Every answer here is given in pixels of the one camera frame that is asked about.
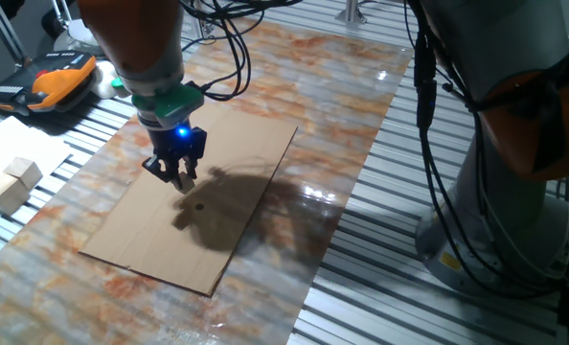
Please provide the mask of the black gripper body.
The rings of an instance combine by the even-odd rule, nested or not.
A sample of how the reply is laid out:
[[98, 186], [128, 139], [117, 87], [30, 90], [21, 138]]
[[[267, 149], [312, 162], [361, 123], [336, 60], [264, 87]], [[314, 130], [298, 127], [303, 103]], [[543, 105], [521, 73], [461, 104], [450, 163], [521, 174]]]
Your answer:
[[199, 160], [204, 155], [207, 132], [200, 127], [184, 123], [167, 130], [149, 130], [153, 151], [159, 156]]

